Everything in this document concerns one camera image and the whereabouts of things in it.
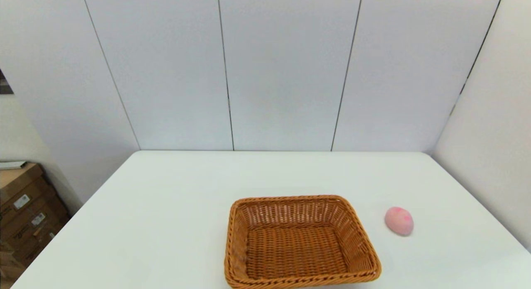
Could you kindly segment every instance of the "basket rim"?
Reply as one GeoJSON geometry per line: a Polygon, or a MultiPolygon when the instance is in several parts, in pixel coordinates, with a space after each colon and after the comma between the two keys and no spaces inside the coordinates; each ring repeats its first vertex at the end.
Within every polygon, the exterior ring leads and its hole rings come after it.
{"type": "Polygon", "coordinates": [[[382,271],[380,260],[376,254],[372,243],[370,242],[367,232],[363,228],[363,225],[360,222],[360,219],[357,217],[355,210],[352,205],[347,201],[347,199],[342,196],[337,195],[316,195],[316,196],[270,196],[270,197],[259,197],[259,198],[241,198],[233,203],[231,206],[231,213],[229,215],[229,224],[227,231],[227,244],[225,249],[225,259],[224,259],[224,268],[225,268],[225,278],[228,283],[231,285],[240,284],[240,285],[264,285],[264,284],[279,284],[279,283],[293,283],[293,284],[305,284],[311,282],[314,285],[326,285],[326,284],[340,284],[340,280],[345,278],[357,278],[357,277],[369,277],[367,281],[372,281],[377,279],[382,271]],[[232,234],[234,228],[234,217],[237,209],[243,204],[250,202],[261,202],[261,201],[307,201],[307,200],[338,200],[340,203],[345,204],[347,213],[349,214],[350,219],[356,223],[359,232],[362,233],[364,242],[367,244],[369,249],[369,258],[371,263],[371,269],[362,270],[359,272],[346,272],[342,274],[317,274],[313,276],[294,276],[294,277],[282,277],[282,278],[264,278],[264,279],[252,279],[252,278],[240,278],[235,276],[234,268],[231,262],[231,251],[233,246],[232,234]]]}

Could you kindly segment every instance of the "tabletop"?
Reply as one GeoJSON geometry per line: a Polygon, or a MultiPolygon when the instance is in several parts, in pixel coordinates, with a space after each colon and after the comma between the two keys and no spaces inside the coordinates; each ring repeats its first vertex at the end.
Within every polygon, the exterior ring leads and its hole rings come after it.
{"type": "Polygon", "coordinates": [[[334,289],[531,288],[531,254],[423,153],[140,151],[42,251],[13,289],[229,289],[224,250],[239,198],[337,194],[382,263],[334,289]],[[395,235],[391,206],[415,229],[395,235]]]}

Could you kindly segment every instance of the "basket bottom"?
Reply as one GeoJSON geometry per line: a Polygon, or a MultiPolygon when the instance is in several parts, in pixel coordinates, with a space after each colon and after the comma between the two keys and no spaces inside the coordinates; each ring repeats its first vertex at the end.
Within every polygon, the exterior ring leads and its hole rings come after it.
{"type": "Polygon", "coordinates": [[[247,238],[247,275],[252,279],[347,272],[332,227],[266,228],[247,238]]]}

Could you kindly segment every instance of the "woven texture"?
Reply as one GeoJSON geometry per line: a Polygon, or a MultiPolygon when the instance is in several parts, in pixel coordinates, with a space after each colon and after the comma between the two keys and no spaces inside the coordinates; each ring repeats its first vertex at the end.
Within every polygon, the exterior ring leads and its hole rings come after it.
{"type": "Polygon", "coordinates": [[[340,196],[244,198],[231,208],[225,277],[233,288],[372,281],[381,265],[340,196]]]}

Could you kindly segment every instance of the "white wall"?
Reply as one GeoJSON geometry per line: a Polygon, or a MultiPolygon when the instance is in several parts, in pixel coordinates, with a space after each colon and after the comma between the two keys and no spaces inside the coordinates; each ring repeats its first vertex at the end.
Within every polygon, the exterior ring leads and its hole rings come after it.
{"type": "Polygon", "coordinates": [[[235,150],[330,151],[360,0],[219,0],[235,150]]]}
{"type": "Polygon", "coordinates": [[[71,214],[82,203],[14,95],[0,96],[0,162],[38,162],[71,214]]]}
{"type": "Polygon", "coordinates": [[[334,151],[432,151],[498,2],[362,0],[334,151]]]}
{"type": "Polygon", "coordinates": [[[218,0],[87,0],[140,149],[233,149],[218,0]]]}
{"type": "Polygon", "coordinates": [[[86,202],[139,147],[85,0],[0,0],[0,31],[2,72],[86,202]]]}
{"type": "Polygon", "coordinates": [[[531,247],[531,0],[501,0],[433,157],[531,247]]]}

